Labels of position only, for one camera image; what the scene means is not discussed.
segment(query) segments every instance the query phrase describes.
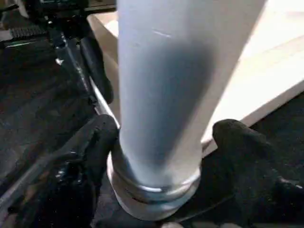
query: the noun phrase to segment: white cylindrical post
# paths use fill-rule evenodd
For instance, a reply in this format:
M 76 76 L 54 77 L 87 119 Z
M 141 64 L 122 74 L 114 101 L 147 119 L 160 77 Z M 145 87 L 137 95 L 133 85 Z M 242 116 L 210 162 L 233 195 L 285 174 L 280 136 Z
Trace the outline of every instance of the white cylindrical post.
M 108 175 L 123 208 L 174 213 L 199 182 L 200 140 L 264 0 L 119 0 L 120 146 Z

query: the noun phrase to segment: machine part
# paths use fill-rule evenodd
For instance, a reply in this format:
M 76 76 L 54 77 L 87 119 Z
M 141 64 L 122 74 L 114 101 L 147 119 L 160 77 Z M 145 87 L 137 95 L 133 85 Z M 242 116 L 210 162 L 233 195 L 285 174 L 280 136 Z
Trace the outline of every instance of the machine part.
M 75 15 L 110 12 L 116 0 L 14 0 L 22 16 L 35 22 L 46 22 L 48 16 L 71 19 Z
M 0 46 L 5 48 L 13 43 L 31 42 L 38 38 L 47 37 L 48 32 L 34 25 L 22 28 L 12 28 L 0 31 Z
M 105 75 L 102 51 L 92 31 L 80 40 L 80 51 L 93 81 L 107 103 L 110 104 L 113 101 L 113 90 L 111 82 Z
M 57 63 L 61 63 L 70 74 L 72 80 L 79 90 L 88 95 L 93 94 L 92 86 L 90 83 L 90 75 L 85 67 L 84 60 L 77 47 L 75 39 L 65 39 L 62 35 L 61 43 L 56 47 L 56 54 L 58 56 Z
M 194 194 L 201 137 L 264 2 L 118 2 L 122 128 L 108 176 L 134 217 L 165 218 Z

